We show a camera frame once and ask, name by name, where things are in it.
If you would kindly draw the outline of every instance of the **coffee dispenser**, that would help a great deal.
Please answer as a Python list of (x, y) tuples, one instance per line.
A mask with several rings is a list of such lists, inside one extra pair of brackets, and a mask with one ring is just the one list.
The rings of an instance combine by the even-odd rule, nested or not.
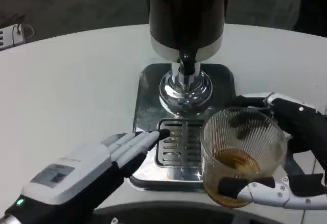
[[(171, 64), (151, 64), (141, 73), (133, 128), (145, 131), (161, 126), (183, 136), (159, 142), (148, 155), (148, 164), (131, 178), (138, 187), (149, 182), (202, 184), (198, 132), (205, 119), (235, 96), (227, 67), (202, 64), (221, 46), (225, 2), (147, 0), (152, 48)], [(194, 141), (188, 140), (191, 134)]]

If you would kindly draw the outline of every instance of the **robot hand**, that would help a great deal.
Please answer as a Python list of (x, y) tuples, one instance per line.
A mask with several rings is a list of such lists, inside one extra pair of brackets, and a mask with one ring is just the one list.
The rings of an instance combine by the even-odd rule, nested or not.
[(167, 129), (113, 135), (59, 158), (23, 188), (0, 224), (85, 222), (169, 135)]
[[(327, 118), (313, 106), (278, 93), (242, 95), (230, 102), (231, 107), (257, 107), (273, 117), (282, 130), (292, 135), (288, 141), (287, 158), (293, 153), (311, 150), (323, 169), (327, 169)], [(233, 118), (234, 126), (241, 126), (247, 118)], [(225, 196), (262, 205), (287, 209), (327, 209), (327, 188), (321, 184), (323, 174), (304, 175), (286, 163), (289, 174), (280, 182), (273, 177), (255, 179), (223, 178), (218, 192)]]

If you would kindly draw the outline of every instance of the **green indicator light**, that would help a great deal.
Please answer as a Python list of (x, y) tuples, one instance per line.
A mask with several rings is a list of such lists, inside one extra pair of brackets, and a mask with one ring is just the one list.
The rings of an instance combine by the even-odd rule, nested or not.
[(17, 201), (17, 206), (21, 206), (23, 203), (25, 202), (25, 200), (23, 199), (23, 198), (21, 198), (21, 199), (19, 199), (18, 201)]

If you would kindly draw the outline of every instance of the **metal grate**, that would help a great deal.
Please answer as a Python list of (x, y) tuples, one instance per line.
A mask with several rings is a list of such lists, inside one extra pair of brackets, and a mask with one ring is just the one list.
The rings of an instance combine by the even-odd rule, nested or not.
[(200, 133), (203, 120), (163, 119), (159, 129), (169, 129), (171, 136), (157, 146), (157, 164), (160, 167), (201, 167)]

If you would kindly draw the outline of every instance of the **stainless steel tray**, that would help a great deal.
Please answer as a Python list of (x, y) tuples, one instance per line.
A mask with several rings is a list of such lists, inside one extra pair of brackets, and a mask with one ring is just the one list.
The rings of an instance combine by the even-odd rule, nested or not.
[(159, 129), (169, 129), (171, 136), (157, 146), (156, 163), (160, 167), (200, 168), (200, 133), (203, 120), (163, 119)]
[[(135, 187), (156, 191), (203, 191), (199, 140), (201, 128), (192, 125), (197, 125), (196, 121), (204, 121), (224, 108), (226, 102), (235, 96), (235, 87), (232, 73), (227, 67), (202, 64), (201, 68), (211, 79), (213, 97), (205, 112), (187, 118), (167, 112), (159, 101), (159, 83), (171, 69), (171, 64), (151, 64), (141, 73), (133, 130), (153, 131), (167, 126), (176, 133), (178, 130), (185, 131), (181, 138), (176, 134), (166, 142), (159, 142), (148, 153), (142, 166), (130, 177)], [(171, 126), (168, 121), (180, 123), (181, 126)]]

